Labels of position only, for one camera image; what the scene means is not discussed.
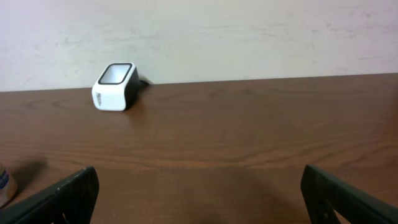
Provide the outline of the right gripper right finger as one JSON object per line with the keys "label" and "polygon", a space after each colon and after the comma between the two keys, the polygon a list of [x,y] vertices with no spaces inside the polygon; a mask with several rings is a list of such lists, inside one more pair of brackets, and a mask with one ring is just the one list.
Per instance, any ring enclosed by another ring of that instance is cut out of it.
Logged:
{"label": "right gripper right finger", "polygon": [[397,223],[397,208],[353,187],[320,168],[304,168],[300,189],[312,224]]}

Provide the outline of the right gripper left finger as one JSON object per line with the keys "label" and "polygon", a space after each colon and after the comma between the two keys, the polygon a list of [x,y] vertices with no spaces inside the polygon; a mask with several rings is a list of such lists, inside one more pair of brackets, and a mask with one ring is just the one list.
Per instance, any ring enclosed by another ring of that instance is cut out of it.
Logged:
{"label": "right gripper left finger", "polygon": [[98,193],[98,176],[89,166],[1,210],[1,224],[87,224]]}

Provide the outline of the green lid jar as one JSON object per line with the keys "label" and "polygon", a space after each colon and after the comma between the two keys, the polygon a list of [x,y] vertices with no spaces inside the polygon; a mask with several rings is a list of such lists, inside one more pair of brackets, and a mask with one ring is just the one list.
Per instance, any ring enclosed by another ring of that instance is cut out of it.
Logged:
{"label": "green lid jar", "polygon": [[0,177],[0,206],[3,207],[9,203],[17,192],[17,183],[12,174],[7,170],[4,164],[1,164],[1,177]]}

